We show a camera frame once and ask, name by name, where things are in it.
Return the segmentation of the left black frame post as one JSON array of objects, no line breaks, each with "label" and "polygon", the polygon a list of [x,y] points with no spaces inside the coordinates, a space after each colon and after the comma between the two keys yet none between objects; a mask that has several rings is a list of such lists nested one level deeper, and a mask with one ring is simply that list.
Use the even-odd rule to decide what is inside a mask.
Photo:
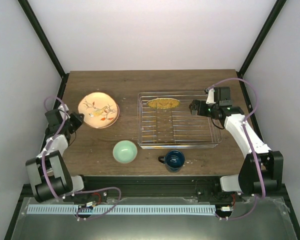
[{"label": "left black frame post", "polygon": [[54,65],[59,76],[63,79],[66,75],[55,51],[53,50],[52,45],[49,42],[48,37],[46,36],[34,10],[32,9],[28,0],[18,0],[20,7],[25,13],[29,23],[31,24],[33,30],[35,31],[37,37],[39,38],[42,46],[44,47],[46,53],[48,54],[52,64]]}]

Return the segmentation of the dark blue mug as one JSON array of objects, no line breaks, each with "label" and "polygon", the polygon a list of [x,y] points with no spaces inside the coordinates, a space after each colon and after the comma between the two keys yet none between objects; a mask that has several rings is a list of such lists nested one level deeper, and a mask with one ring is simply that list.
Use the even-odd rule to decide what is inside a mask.
[{"label": "dark blue mug", "polygon": [[171,150],[166,155],[158,157],[158,161],[164,164],[165,168],[172,173],[180,171],[185,160],[185,155],[178,150]]}]

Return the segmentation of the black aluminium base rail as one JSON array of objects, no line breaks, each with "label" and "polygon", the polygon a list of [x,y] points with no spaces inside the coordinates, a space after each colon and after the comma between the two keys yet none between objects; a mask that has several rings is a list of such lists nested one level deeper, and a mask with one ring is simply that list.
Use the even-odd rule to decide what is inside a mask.
[{"label": "black aluminium base rail", "polygon": [[84,176],[86,190],[117,187],[123,198],[196,198],[200,202],[229,202],[234,192],[221,190],[220,177],[212,176]]}]

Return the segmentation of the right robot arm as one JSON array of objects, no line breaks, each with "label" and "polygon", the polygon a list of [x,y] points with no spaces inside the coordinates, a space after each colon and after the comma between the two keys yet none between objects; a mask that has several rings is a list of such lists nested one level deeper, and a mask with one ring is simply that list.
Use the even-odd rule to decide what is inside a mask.
[{"label": "right robot arm", "polygon": [[281,188],[283,155],[280,151],[271,150],[258,137],[240,107],[195,99],[190,103],[189,110],[192,115],[218,120],[221,127],[232,135],[244,157],[238,174],[222,176],[220,184],[212,188],[215,200],[226,200],[230,192],[265,198],[267,192]]}]

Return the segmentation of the mint green bowl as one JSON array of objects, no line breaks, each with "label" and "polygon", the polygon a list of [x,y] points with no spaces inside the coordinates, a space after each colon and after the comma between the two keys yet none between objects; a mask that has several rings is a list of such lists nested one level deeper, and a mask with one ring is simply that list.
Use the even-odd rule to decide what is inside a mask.
[{"label": "mint green bowl", "polygon": [[129,140],[119,141],[112,150],[114,159],[122,164],[131,163],[135,160],[137,154],[137,146]]}]

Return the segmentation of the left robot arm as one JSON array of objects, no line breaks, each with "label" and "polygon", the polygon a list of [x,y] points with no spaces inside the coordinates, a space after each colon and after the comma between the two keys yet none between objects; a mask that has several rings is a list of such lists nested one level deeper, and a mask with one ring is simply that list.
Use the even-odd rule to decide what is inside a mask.
[{"label": "left robot arm", "polygon": [[36,157],[25,163],[34,198],[42,203],[74,194],[79,201],[87,202],[92,196],[92,189],[84,184],[81,175],[70,175],[63,159],[71,134],[75,134],[83,124],[84,115],[75,112],[65,114],[61,110],[46,112],[45,116],[48,121],[45,146]]}]

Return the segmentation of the metal front panel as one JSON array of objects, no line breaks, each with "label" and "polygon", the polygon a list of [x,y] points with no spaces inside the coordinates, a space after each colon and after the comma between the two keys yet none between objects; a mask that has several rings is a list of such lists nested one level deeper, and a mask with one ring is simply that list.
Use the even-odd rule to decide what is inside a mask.
[{"label": "metal front panel", "polygon": [[[82,215],[27,214],[29,205],[76,205],[62,201],[37,203],[26,198],[13,240],[295,240],[290,211],[282,198],[235,204],[227,220],[219,215]],[[125,198],[118,205],[211,205],[184,198]]]}]

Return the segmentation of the black frame post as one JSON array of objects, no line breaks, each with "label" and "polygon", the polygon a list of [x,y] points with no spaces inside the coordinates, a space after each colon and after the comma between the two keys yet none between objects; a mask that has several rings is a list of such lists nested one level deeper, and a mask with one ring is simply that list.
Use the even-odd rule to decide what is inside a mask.
[{"label": "black frame post", "polygon": [[34,10],[32,9],[28,0],[18,0],[20,7],[25,13],[29,23],[31,24],[33,30],[35,31],[37,37],[39,38],[42,46],[44,47],[46,53],[48,54],[52,64],[54,65],[59,76],[63,79],[66,75],[55,51],[53,50],[52,45],[49,42],[48,37],[46,36]]},{"label": "black frame post", "polygon": [[249,50],[245,60],[239,71],[237,71],[238,77],[243,77],[247,72],[249,66],[251,65],[253,59],[255,58],[256,54],[258,53],[260,47],[262,46],[264,40],[266,39],[269,31],[271,30],[273,24],[275,23],[277,17],[279,16],[281,10],[285,6],[287,0],[276,0],[270,13],[268,14],[261,30],[259,31],[251,49]]}]

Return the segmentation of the right black frame post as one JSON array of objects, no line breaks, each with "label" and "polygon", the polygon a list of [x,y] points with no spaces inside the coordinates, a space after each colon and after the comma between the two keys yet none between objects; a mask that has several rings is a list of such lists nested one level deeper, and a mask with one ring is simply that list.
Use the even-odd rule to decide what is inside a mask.
[{"label": "right black frame post", "polygon": [[237,71],[238,77],[243,77],[247,72],[249,66],[251,65],[253,59],[255,58],[256,54],[258,53],[260,47],[262,46],[264,40],[266,39],[269,31],[271,30],[273,24],[275,23],[277,17],[279,16],[281,10],[285,6],[287,0],[276,0],[270,13],[268,14],[261,30],[259,31],[251,49],[249,50],[245,60],[239,71]]}]

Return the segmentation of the light blue slotted strip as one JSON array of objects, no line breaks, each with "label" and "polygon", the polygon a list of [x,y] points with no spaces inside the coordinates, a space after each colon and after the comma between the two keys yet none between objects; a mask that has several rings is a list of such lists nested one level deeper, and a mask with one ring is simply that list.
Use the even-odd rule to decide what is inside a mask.
[{"label": "light blue slotted strip", "polygon": [[92,209],[78,210],[78,205],[30,204],[28,215],[194,215],[213,216],[214,205],[99,205]]}]

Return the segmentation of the pink plate with bird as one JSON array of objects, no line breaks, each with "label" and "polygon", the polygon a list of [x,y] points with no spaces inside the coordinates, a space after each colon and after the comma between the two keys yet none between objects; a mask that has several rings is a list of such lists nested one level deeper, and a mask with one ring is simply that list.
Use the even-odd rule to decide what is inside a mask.
[{"label": "pink plate with bird", "polygon": [[120,115],[118,104],[104,92],[92,92],[86,95],[77,109],[84,115],[85,124],[95,129],[104,129],[113,125]]}]

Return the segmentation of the woven bamboo-pattern plate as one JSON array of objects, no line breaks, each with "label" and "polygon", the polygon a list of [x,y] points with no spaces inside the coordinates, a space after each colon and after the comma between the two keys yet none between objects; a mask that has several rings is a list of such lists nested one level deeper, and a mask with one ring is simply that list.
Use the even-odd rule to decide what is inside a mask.
[{"label": "woven bamboo-pattern plate", "polygon": [[155,98],[146,103],[153,109],[174,109],[180,105],[180,101],[175,98]]}]

